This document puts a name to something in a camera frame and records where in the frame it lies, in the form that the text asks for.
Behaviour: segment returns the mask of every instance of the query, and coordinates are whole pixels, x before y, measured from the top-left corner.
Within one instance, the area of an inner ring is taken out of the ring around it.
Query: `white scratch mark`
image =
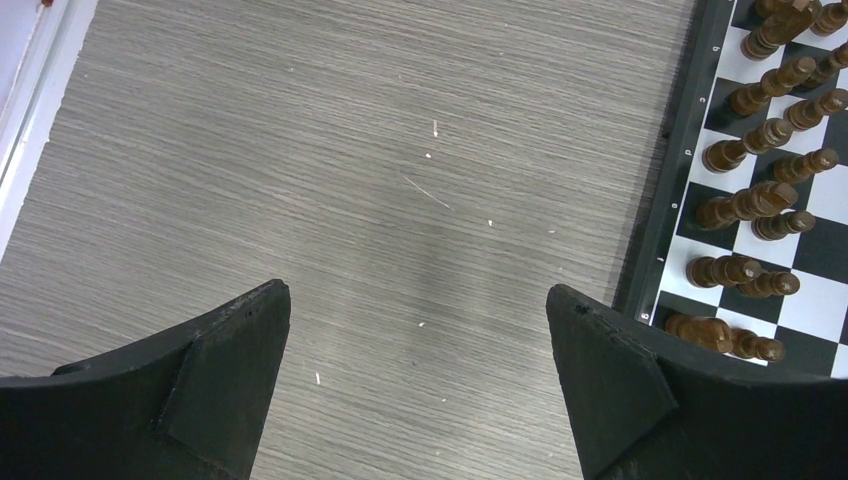
[[[413,182],[412,180],[410,180],[410,179],[409,179],[409,177],[407,177],[406,175],[404,175],[404,174],[402,174],[402,173],[401,173],[401,174],[400,174],[400,176],[401,176],[401,177],[403,177],[403,179],[404,179],[404,180],[406,180],[407,182],[409,182],[409,183],[410,183],[413,187],[417,188],[419,192],[421,192],[421,193],[423,193],[424,195],[427,195],[428,197],[432,198],[433,200],[435,200],[435,201],[439,202],[440,204],[442,204],[442,206],[443,206],[443,207],[445,207],[445,208],[449,208],[449,209],[453,210],[453,207],[451,207],[451,206],[450,206],[450,205],[448,205],[447,203],[445,203],[445,202],[443,202],[443,201],[439,200],[438,198],[436,198],[436,197],[434,197],[434,196],[430,195],[429,193],[427,193],[427,190],[424,190],[423,188],[419,187],[417,183],[415,183],[415,182]]]

